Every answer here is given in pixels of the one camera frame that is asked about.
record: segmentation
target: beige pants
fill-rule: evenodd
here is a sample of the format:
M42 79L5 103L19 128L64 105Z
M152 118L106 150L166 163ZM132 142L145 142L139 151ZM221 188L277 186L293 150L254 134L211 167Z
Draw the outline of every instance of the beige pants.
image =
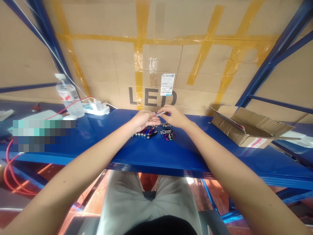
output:
M111 171L97 235L122 235L136 225L173 215L188 221L202 235L199 214L186 178L159 176L154 200L143 196L138 173Z

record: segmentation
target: hand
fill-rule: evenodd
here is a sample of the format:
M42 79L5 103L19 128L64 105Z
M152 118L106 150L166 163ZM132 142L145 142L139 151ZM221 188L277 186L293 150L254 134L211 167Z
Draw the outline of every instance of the hand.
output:
M184 128L187 126L191 121L182 114L178 109L176 109L173 105L164 105L157 113L168 112L171 115L167 116L166 114L161 114L160 117L163 118L167 123L171 124L172 126Z
M161 124L160 118L155 115L155 112L140 110L129 122L135 127L136 132L139 132L146 126Z

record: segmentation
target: plastic water bottle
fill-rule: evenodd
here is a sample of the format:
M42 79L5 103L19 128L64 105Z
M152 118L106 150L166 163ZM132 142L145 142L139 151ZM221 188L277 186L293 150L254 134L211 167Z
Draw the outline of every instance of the plastic water bottle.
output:
M56 73L55 76L57 79L59 79L59 82L56 85L56 90L59 93L59 96L61 97L65 107L68 107L75 101L79 100L76 88L66 80L65 75ZM72 106L68 107L67 111L70 115L75 115L77 118L85 115L81 101L78 101Z

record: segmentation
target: person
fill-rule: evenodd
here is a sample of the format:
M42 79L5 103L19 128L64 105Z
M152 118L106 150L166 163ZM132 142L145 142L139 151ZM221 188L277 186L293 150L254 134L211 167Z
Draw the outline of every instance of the person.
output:
M170 116L160 117L188 134L254 234L312 234L249 167L174 106L165 105L158 113L164 111ZM154 112L139 111L56 174L2 234L58 234L75 200L126 141L146 126L159 124ZM112 171L97 234L202 234L185 178L160 176L156 186L156 198L149 201L143 197L138 175Z

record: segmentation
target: power strip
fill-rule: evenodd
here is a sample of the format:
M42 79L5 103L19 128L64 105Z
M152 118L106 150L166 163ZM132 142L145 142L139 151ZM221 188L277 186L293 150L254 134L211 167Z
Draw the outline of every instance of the power strip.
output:
M102 107L102 104L100 101L90 102L90 103L82 102L82 106L84 108L85 113L88 113L88 114L102 116L110 112L110 107L108 106Z

